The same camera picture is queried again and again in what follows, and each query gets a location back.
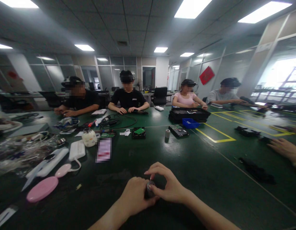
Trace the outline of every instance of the blue plastic bin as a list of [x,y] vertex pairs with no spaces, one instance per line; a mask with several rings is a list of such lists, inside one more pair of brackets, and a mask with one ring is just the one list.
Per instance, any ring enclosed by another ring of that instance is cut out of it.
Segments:
[[185,128],[197,128],[200,123],[195,122],[192,118],[183,118],[182,124]]

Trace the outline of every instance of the pink object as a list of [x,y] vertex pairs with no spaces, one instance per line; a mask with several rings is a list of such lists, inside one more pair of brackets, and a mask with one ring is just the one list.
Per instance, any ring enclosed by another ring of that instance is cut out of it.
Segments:
[[55,176],[57,178],[61,178],[67,174],[67,172],[71,169],[71,164],[64,164],[62,167],[60,167],[56,173]]
[[48,177],[35,185],[27,195],[30,203],[36,203],[48,196],[58,185],[58,178]]
[[191,105],[194,102],[194,98],[196,97],[196,94],[193,92],[189,93],[189,98],[185,99],[182,97],[181,93],[176,93],[174,97],[177,97],[177,102],[185,105]]

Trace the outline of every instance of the black cloth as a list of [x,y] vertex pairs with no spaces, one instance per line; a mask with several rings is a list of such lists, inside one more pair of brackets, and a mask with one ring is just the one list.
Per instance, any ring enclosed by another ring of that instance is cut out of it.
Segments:
[[99,96],[97,92],[85,90],[85,98],[76,98],[71,96],[67,99],[63,105],[69,108],[75,108],[76,110],[85,109],[93,104],[99,105]]
[[132,92],[127,93],[123,88],[116,90],[112,96],[111,102],[117,105],[120,101],[120,106],[122,108],[131,108],[131,107],[141,107],[145,102],[145,98],[142,93],[136,89]]

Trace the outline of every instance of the black case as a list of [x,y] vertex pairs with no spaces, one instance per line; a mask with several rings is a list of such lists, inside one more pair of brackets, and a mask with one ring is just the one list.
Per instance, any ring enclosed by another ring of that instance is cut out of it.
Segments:
[[178,124],[182,123],[183,118],[192,118],[199,123],[206,123],[210,115],[210,112],[202,108],[172,108],[168,118],[171,122]]

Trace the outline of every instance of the ceiling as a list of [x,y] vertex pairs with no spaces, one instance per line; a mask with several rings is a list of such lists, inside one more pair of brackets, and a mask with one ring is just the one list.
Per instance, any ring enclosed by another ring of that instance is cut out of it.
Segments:
[[[170,64],[186,60],[184,52],[254,31],[292,6],[257,24],[238,20],[270,0],[212,0],[196,19],[174,18],[182,0],[32,0],[39,9],[15,9],[0,2],[0,43],[14,50],[87,54],[74,44],[88,44],[95,55],[170,56]],[[119,46],[117,41],[127,42]],[[157,46],[168,47],[156,54]]]

